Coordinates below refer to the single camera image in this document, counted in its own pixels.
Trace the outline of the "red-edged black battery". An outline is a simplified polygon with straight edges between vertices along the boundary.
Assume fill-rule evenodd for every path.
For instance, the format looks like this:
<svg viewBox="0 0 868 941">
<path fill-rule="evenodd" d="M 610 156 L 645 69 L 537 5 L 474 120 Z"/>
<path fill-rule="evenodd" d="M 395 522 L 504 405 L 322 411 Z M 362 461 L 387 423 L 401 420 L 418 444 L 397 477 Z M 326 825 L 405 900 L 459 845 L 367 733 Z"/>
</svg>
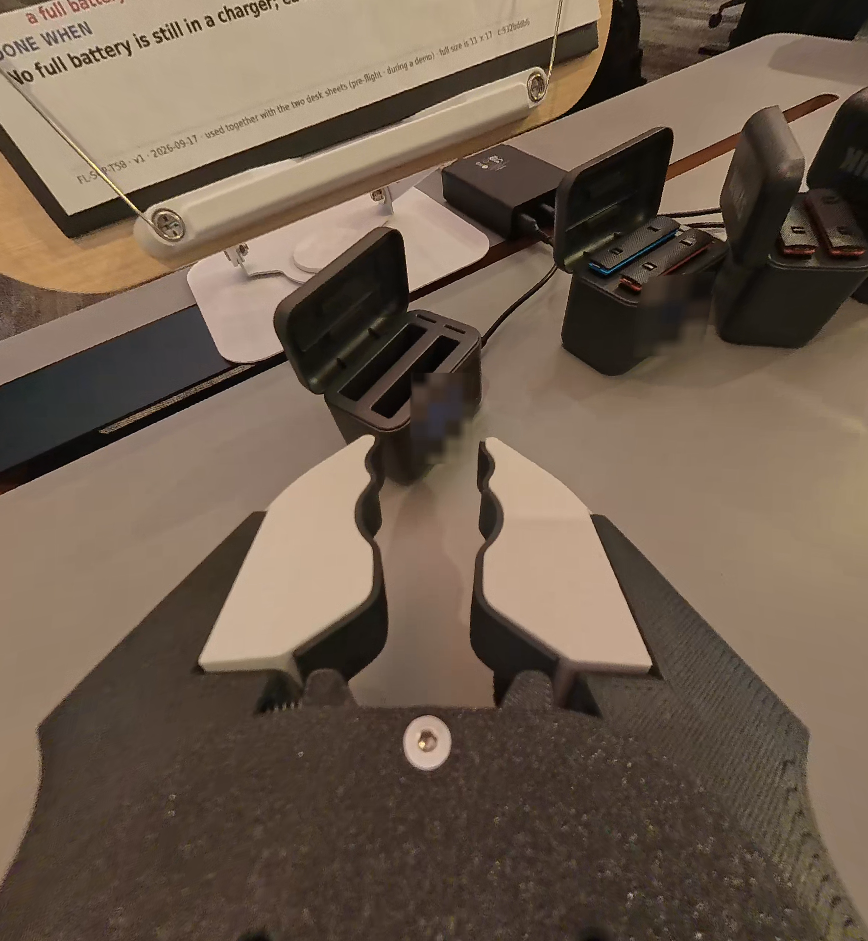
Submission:
<svg viewBox="0 0 868 941">
<path fill-rule="evenodd" d="M 777 236 L 776 254 L 793 262 L 828 258 L 822 227 L 804 207 L 793 207 L 788 212 Z"/>
<path fill-rule="evenodd" d="M 652 279 L 673 273 L 711 247 L 713 239 L 704 231 L 684 234 L 668 241 L 620 272 L 618 287 L 638 295 Z"/>
<path fill-rule="evenodd" d="M 868 242 L 847 201 L 829 189 L 810 190 L 804 205 L 827 254 L 834 259 L 860 259 Z"/>
</svg>

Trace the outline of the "wooden sign board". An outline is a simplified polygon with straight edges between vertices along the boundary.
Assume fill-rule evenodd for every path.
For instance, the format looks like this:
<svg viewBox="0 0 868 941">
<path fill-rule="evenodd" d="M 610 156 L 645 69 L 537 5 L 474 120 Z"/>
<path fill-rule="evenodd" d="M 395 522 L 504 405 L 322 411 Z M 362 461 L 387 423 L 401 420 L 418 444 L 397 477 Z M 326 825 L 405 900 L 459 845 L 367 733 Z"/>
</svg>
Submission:
<svg viewBox="0 0 868 941">
<path fill-rule="evenodd" d="M 493 124 L 464 139 L 440 144 L 425 153 L 404 157 L 400 164 L 363 171 L 352 180 L 337 180 L 310 198 L 269 210 L 262 218 L 204 246 L 189 248 L 171 259 L 157 260 L 137 242 L 128 219 L 86 234 L 65 236 L 28 185 L 19 181 L 0 150 L 0 274 L 39 288 L 61 292 L 110 294 L 130 289 L 200 261 L 239 242 L 281 229 L 384 184 L 411 174 L 426 173 L 452 159 L 471 155 L 562 117 L 589 87 L 603 62 L 612 26 L 613 2 L 600 2 L 598 48 L 584 57 L 556 60 L 542 103 L 515 121 Z"/>
</svg>

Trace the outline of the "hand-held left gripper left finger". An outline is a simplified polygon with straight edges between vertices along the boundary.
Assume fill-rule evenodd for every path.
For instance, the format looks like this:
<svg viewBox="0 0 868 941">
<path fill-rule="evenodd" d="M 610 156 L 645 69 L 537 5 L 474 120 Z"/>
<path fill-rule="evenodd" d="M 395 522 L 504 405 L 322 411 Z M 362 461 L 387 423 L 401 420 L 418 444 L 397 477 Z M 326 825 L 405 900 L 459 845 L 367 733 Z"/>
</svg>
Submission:
<svg viewBox="0 0 868 941">
<path fill-rule="evenodd" d="M 378 445 L 357 438 L 269 504 L 200 653 L 205 673 L 301 675 L 304 650 L 369 601 L 381 524 L 360 502 L 379 494 Z"/>
</svg>

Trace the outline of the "white stand base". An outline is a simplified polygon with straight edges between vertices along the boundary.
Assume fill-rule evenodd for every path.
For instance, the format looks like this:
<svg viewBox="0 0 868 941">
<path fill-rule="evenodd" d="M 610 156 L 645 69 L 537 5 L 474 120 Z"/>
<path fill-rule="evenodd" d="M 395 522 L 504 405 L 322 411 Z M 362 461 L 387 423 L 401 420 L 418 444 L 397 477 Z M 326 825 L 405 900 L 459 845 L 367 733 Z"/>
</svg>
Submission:
<svg viewBox="0 0 868 941">
<path fill-rule="evenodd" d="M 444 202 L 439 170 L 387 190 L 381 200 L 357 196 L 193 266 L 188 284 L 224 359 L 252 363 L 281 352 L 278 304 L 372 229 L 400 231 L 412 297 L 485 258 L 487 231 Z"/>
</svg>

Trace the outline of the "black usb hub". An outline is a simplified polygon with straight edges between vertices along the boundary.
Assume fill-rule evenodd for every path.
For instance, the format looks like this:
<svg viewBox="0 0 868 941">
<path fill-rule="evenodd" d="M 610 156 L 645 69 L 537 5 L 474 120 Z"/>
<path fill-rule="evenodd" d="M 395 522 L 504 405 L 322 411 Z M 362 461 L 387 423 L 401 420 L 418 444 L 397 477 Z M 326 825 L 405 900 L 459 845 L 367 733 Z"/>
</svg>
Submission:
<svg viewBox="0 0 868 941">
<path fill-rule="evenodd" d="M 566 171 L 502 144 L 456 160 L 440 171 L 446 203 L 504 239 L 521 234 L 520 214 L 555 199 Z"/>
</svg>

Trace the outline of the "instruction board on stand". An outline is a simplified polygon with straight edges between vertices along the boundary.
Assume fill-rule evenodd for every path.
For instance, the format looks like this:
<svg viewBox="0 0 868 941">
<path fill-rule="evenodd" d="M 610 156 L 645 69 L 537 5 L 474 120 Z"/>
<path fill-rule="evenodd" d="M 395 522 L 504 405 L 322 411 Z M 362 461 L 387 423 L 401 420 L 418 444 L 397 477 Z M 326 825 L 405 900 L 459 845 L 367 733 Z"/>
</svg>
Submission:
<svg viewBox="0 0 868 941">
<path fill-rule="evenodd" d="M 76 238 L 598 46 L 599 2 L 38 2 L 0 13 L 0 150 Z"/>
</svg>

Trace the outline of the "blue-edged black battery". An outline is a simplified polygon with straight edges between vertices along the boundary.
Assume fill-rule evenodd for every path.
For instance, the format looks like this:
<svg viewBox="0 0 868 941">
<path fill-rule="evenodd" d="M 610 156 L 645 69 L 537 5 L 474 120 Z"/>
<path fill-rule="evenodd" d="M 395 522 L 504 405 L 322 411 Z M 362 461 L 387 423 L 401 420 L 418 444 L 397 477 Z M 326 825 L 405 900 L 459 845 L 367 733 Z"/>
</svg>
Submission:
<svg viewBox="0 0 868 941">
<path fill-rule="evenodd" d="M 637 229 L 617 234 L 608 245 L 588 253 L 585 265 L 598 275 L 611 276 L 671 241 L 678 230 L 679 222 L 674 218 L 653 218 Z"/>
</svg>

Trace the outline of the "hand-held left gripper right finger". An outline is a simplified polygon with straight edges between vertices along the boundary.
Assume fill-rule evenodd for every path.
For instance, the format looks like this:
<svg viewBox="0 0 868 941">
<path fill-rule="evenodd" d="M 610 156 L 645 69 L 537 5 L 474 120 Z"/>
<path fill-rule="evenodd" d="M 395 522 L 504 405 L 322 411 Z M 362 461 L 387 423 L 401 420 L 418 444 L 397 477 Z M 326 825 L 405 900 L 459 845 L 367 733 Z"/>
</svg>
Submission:
<svg viewBox="0 0 868 941">
<path fill-rule="evenodd" d="M 585 503 L 498 438 L 479 442 L 471 646 L 493 676 L 646 676 L 652 654 Z"/>
</svg>

